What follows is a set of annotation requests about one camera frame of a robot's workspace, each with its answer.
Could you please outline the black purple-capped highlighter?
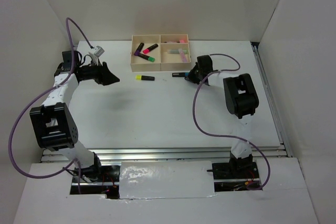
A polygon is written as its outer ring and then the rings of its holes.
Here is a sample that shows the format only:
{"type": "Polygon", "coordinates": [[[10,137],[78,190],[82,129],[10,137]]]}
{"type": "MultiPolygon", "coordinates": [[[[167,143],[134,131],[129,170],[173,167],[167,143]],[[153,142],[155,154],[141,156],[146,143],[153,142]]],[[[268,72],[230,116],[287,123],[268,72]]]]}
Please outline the black purple-capped highlighter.
{"type": "Polygon", "coordinates": [[[141,42],[141,43],[138,45],[137,49],[135,50],[134,55],[135,55],[135,56],[138,56],[138,55],[141,53],[141,50],[143,49],[143,47],[144,47],[144,43],[141,42]]]}

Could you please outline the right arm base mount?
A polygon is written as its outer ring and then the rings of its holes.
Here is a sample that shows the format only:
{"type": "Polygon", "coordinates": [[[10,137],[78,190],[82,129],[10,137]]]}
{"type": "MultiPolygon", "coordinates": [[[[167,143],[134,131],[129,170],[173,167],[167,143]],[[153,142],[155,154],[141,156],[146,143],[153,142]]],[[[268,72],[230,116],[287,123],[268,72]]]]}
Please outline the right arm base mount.
{"type": "Polygon", "coordinates": [[[227,163],[212,163],[212,168],[207,172],[213,174],[215,180],[255,180],[259,179],[259,171],[256,162],[252,162],[247,168],[234,170],[229,162],[227,163]]]}

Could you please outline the black blue-capped highlighter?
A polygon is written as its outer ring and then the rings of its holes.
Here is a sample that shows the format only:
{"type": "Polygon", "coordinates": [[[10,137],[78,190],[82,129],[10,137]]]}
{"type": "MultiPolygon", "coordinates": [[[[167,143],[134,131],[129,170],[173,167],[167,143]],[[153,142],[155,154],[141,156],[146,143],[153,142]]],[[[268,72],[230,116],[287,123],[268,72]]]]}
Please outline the black blue-capped highlighter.
{"type": "Polygon", "coordinates": [[[185,78],[188,76],[188,72],[175,72],[172,73],[172,77],[176,77],[176,78],[185,78]]]}

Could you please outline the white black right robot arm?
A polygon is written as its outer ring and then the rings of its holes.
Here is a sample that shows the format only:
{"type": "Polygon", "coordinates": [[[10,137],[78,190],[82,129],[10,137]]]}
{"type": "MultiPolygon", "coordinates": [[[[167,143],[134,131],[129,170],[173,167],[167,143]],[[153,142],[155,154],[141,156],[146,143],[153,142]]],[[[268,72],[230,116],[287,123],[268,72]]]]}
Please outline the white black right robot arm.
{"type": "Polygon", "coordinates": [[[196,101],[203,85],[220,87],[224,90],[226,108],[231,115],[237,117],[238,120],[243,119],[245,116],[253,116],[259,106],[259,98],[250,74],[230,74],[240,70],[240,68],[240,63],[230,55],[202,55],[197,57],[195,66],[185,76],[185,80],[198,85],[192,103],[192,116],[196,128],[207,136],[236,140],[232,143],[229,159],[229,172],[235,178],[242,177],[247,172],[247,168],[251,167],[253,163],[251,148],[254,147],[254,144],[240,136],[205,132],[201,129],[196,119],[196,101]],[[237,68],[215,70],[212,56],[227,57],[237,64],[237,68]]]}

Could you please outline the pastel green translucent highlighter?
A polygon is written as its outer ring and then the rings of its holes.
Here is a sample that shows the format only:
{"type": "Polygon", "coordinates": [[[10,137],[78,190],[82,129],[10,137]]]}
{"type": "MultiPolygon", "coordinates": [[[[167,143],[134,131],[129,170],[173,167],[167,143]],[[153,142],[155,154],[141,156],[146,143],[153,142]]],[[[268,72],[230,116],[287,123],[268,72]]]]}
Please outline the pastel green translucent highlighter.
{"type": "Polygon", "coordinates": [[[180,52],[183,52],[184,54],[188,54],[188,50],[187,49],[169,49],[167,51],[168,54],[180,54],[180,52]]]}

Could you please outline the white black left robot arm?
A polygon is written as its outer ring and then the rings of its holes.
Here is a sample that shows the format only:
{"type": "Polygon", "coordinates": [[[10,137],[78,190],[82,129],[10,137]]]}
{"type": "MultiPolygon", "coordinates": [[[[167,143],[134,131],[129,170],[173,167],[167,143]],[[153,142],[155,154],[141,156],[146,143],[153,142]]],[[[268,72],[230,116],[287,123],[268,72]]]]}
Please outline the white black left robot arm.
{"type": "Polygon", "coordinates": [[[62,52],[63,62],[54,74],[55,89],[41,106],[32,108],[29,113],[39,147],[60,152],[70,161],[77,159],[80,164],[76,172],[93,182],[103,177],[104,169],[98,156],[79,141],[79,131],[68,106],[82,81],[94,80],[103,86],[120,81],[107,64],[99,60],[103,53],[100,46],[91,49],[88,53],[91,62],[84,65],[80,61],[80,52],[62,52]]]}

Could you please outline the black pink-capped highlighter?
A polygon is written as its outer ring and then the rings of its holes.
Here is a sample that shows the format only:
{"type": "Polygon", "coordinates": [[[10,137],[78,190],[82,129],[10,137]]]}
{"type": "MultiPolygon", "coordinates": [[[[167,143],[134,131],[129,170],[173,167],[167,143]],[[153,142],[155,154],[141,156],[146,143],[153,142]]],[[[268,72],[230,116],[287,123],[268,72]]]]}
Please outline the black pink-capped highlighter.
{"type": "Polygon", "coordinates": [[[147,47],[146,49],[144,49],[142,52],[144,54],[148,54],[149,52],[151,52],[152,50],[156,49],[159,45],[158,44],[153,44],[149,47],[147,47]]]}

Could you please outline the pastel purple translucent highlighter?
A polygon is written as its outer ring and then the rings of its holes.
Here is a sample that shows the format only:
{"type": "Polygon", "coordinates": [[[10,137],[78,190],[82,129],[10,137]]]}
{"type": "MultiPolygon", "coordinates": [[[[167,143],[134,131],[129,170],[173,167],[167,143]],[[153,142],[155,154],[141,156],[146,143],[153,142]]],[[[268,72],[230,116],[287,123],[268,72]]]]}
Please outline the pastel purple translucent highlighter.
{"type": "Polygon", "coordinates": [[[186,54],[187,54],[187,50],[186,49],[178,49],[178,51],[179,51],[179,54],[180,54],[180,56],[181,56],[181,61],[183,62],[183,63],[187,63],[188,62],[188,59],[187,59],[187,56],[186,56],[186,54]]]}

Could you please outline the black green-capped highlighter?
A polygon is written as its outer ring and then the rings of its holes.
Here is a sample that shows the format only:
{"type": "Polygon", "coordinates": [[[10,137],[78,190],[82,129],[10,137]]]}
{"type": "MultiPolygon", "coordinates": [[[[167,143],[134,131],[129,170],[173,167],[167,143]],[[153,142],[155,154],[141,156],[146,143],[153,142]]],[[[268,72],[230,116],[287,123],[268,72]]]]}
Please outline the black green-capped highlighter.
{"type": "Polygon", "coordinates": [[[149,62],[155,62],[155,58],[150,57],[150,56],[145,55],[145,54],[141,54],[141,53],[139,53],[139,54],[138,54],[138,57],[140,57],[140,58],[142,58],[142,59],[145,59],[145,60],[147,60],[147,61],[149,61],[149,62]]]}

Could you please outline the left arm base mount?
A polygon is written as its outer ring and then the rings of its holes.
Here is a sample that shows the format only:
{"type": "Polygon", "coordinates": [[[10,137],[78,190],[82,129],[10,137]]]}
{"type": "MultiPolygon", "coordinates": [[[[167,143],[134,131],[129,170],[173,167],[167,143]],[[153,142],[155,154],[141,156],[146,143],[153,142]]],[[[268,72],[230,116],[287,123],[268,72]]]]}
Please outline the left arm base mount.
{"type": "Polygon", "coordinates": [[[102,183],[111,182],[116,184],[119,182],[120,166],[118,165],[104,165],[96,168],[82,168],[81,176],[78,177],[78,168],[67,168],[66,172],[69,173],[74,182],[80,181],[81,183],[102,183]]]}

